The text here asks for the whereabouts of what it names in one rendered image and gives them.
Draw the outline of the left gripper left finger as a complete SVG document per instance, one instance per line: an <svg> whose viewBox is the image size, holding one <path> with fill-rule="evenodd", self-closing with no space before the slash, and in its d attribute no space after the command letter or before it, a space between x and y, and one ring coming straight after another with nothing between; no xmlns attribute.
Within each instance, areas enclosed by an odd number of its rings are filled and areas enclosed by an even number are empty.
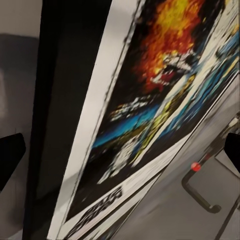
<svg viewBox="0 0 240 240"><path fill-rule="evenodd" d="M26 152L22 133L0 138L0 193Z"/></svg>

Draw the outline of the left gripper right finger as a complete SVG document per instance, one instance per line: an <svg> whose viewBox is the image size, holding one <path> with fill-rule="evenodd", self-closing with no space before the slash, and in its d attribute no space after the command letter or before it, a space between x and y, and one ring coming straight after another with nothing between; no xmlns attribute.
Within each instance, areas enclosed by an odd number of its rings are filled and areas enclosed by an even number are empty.
<svg viewBox="0 0 240 240"><path fill-rule="evenodd" d="M240 173L240 134L228 133L224 151Z"/></svg>

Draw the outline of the poster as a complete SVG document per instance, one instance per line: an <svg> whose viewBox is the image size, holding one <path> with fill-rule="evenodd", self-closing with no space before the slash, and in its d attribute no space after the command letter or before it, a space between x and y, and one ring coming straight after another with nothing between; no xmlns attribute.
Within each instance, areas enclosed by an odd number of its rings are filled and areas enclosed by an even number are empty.
<svg viewBox="0 0 240 240"><path fill-rule="evenodd" d="M240 74L240 0L42 0L22 240L81 240L173 161Z"/></svg>

